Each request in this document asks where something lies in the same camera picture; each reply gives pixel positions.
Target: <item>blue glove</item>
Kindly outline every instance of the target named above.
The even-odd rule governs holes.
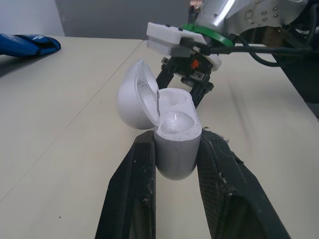
[[[51,37],[0,33],[0,55],[44,56],[60,49],[60,43]]]

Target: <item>white table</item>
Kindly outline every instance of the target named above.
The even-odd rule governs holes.
[[[140,58],[160,72],[162,56],[140,40],[57,39],[60,52],[0,78],[1,239],[94,238],[109,180],[142,133],[117,116],[117,88]],[[230,141],[293,239],[318,238],[316,117],[281,69],[248,54],[221,59],[202,125]],[[157,173],[157,238],[210,238],[196,171]]]

